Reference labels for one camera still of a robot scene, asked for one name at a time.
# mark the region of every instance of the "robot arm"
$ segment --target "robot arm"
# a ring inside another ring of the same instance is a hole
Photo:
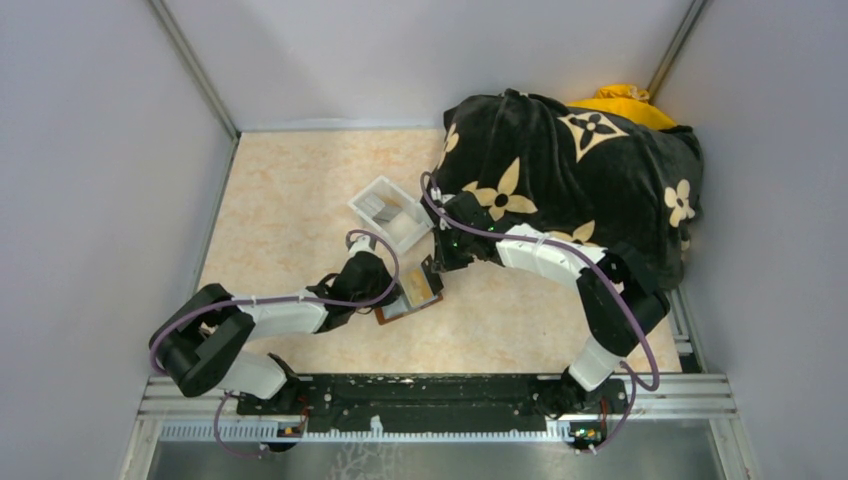
[[[160,342],[154,356],[186,397],[221,388],[272,398],[296,375],[278,357],[242,351],[244,344],[290,333],[323,333],[345,325],[356,309],[323,301],[357,302],[386,291],[392,276],[374,253],[375,246],[366,236],[351,242],[340,273],[291,294],[287,302],[263,304],[255,297],[233,295],[219,284],[207,285],[153,334],[149,347]],[[395,286],[374,306],[393,302],[399,290]],[[221,302],[232,305],[202,313],[159,340],[186,314]]]

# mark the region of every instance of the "metal frame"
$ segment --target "metal frame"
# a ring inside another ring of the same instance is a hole
[[[674,37],[672,37],[671,43],[668,45],[668,49],[666,49],[663,58],[660,60],[659,66],[657,66],[657,70],[654,72],[654,76],[648,83],[647,90],[650,101],[653,102],[660,89],[665,84],[665,80],[668,77],[669,72],[671,72],[671,68],[674,66],[674,63],[677,62],[677,59],[680,57],[680,53],[683,51],[683,46],[686,44],[686,41],[689,40],[689,36],[695,29],[698,19],[701,18],[701,14],[704,13],[704,10],[706,10],[710,3],[712,3],[712,0],[693,0],[689,5],[689,10],[686,11],[683,21],[677,28],[677,32],[674,33]]]
[[[238,140],[241,132],[236,128],[235,123],[233,123],[227,107],[221,101],[221,97],[209,80],[209,76],[206,75],[206,72],[200,65],[200,60],[197,59],[197,55],[195,55],[194,50],[191,48],[188,40],[186,40],[185,35],[183,35],[182,29],[180,29],[171,10],[165,4],[164,0],[146,0],[146,2],[153,12],[153,16],[159,21],[159,25],[165,32],[168,40],[171,41],[174,53],[177,54],[186,72],[194,81],[194,85],[197,87],[197,91],[200,92],[206,105],[209,106],[212,114],[221,124],[224,131],[227,132],[227,135],[233,141]]]
[[[238,130],[233,122],[228,109],[206,75],[197,55],[182,33],[179,24],[165,1],[145,1],[150,6],[153,15],[170,40],[174,52],[185,67],[186,72],[194,81],[195,86],[212,114],[233,140],[230,167],[228,167],[225,178],[220,185],[219,194],[216,199],[215,217],[217,217],[223,200],[227,179],[229,178],[232,157],[238,148],[241,131]],[[660,60],[657,70],[647,88],[652,99],[656,98],[674,63],[679,58],[683,46],[697,25],[697,21],[710,3],[710,0],[693,0],[690,4],[686,15],[671,40],[667,51]],[[200,279],[202,266],[209,249],[209,243],[211,242],[214,223],[213,219],[212,225],[205,237],[205,248],[195,270],[195,283],[199,282]],[[706,373],[707,365],[703,358],[703,350],[698,342],[697,332],[691,321],[692,315],[689,310],[685,291],[677,289],[671,292],[669,294],[669,300],[672,306],[669,319],[681,360],[688,356],[693,356],[701,371],[705,373],[662,374],[659,391],[638,393],[631,419],[633,421],[708,419],[714,438],[716,456],[722,465],[726,478],[760,478],[750,445],[739,420],[739,414],[727,378],[724,374]],[[626,377],[624,378],[629,392],[630,383]],[[220,392],[210,392],[198,398],[187,399],[180,394],[170,379],[151,377],[139,407],[120,478],[124,480],[146,479],[153,461],[156,446],[160,441],[174,441],[180,438],[183,440],[190,438],[192,441],[210,441],[211,431],[208,427],[212,424],[212,417],[221,398],[222,395]],[[240,417],[235,413],[235,406],[235,402],[230,402],[228,405],[225,405],[222,411],[221,425],[225,427],[225,430],[229,429],[226,430],[229,434],[225,434],[225,438],[238,437],[239,435],[243,435],[240,432],[246,431],[253,433],[260,432],[259,436],[261,436],[261,432],[267,431],[263,430],[263,428],[273,427],[281,423],[296,424],[299,421],[296,417],[286,416]],[[560,421],[594,419],[594,415],[567,415],[563,416]],[[553,436],[546,436],[547,433],[552,433]],[[433,441],[457,440],[456,438],[448,437],[450,436],[446,435],[443,438],[439,438],[439,436],[434,437],[431,435],[429,438]],[[379,429],[372,429],[371,432],[363,432],[362,435],[307,434],[302,441],[350,441],[357,439],[361,441],[403,441],[403,438],[384,433]],[[470,435],[469,440],[475,442],[486,441],[486,438],[489,437]],[[546,432],[541,436],[519,435],[516,438],[507,435],[503,438],[506,438],[508,441],[548,441],[550,438],[559,439],[560,437],[557,436],[556,432]],[[496,441],[497,438],[492,437],[490,440]]]

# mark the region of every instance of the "beige flower pattern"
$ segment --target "beige flower pattern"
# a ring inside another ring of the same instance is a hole
[[[560,240],[565,240],[566,242],[577,243],[580,245],[585,245],[587,247],[597,247],[598,244],[592,243],[589,239],[592,238],[592,234],[595,233],[595,221],[590,220],[583,225],[574,229],[574,232],[569,235],[564,232],[558,232],[556,230],[548,232],[555,238]]]
[[[445,157],[448,153],[453,151],[454,148],[456,148],[457,143],[459,143],[459,133],[457,133],[456,124],[454,123],[451,125],[451,128],[448,129],[447,136],[445,136],[445,148],[442,149],[442,159],[439,160],[439,165],[437,166],[441,166],[442,163],[444,163]]]
[[[665,204],[671,209],[668,223],[674,228],[680,226],[682,220],[695,218],[695,210],[689,206],[689,192],[689,180],[685,178],[677,184],[676,190],[671,187],[665,189]]]
[[[477,188],[477,182],[471,182],[462,189],[477,197],[482,207],[489,207],[489,215],[495,221],[501,219],[506,212],[536,213],[538,209],[533,201],[522,195],[515,195],[518,187],[518,177],[521,174],[521,159],[515,157],[498,182],[498,188]]]

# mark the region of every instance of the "cable tie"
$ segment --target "cable tie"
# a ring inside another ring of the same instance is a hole
[[[539,248],[545,243],[545,240],[551,238],[550,233],[543,233],[539,236],[539,239],[536,240],[536,244],[533,245],[533,265],[536,267],[536,273],[539,275],[542,274],[542,268],[539,266]]]

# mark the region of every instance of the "beige floor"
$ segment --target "beige floor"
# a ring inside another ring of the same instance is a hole
[[[438,160],[437,130],[244,134],[215,227],[202,284],[271,295],[315,284],[344,264],[344,234],[359,227],[347,201],[378,175],[420,196]],[[403,263],[432,252],[427,235]],[[312,373],[560,372],[589,335],[576,293],[493,264],[443,276],[445,300],[379,326],[354,315],[321,335],[252,342]],[[648,336],[663,371],[680,371],[668,322]],[[641,349],[631,364],[647,371]]]

